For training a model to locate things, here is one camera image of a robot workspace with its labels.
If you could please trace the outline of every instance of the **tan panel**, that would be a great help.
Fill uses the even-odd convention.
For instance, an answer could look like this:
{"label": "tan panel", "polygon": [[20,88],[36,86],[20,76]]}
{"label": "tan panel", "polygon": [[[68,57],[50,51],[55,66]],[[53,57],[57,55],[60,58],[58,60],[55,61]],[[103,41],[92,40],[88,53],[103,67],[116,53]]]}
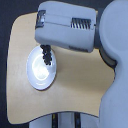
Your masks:
{"label": "tan panel", "polygon": [[52,47],[57,59],[57,76],[45,91],[28,82],[26,61],[38,44],[34,40],[36,14],[19,17],[13,24],[7,66],[7,114],[19,124],[60,111],[99,113],[102,95],[111,85],[114,72],[102,61],[98,50],[78,53]]}

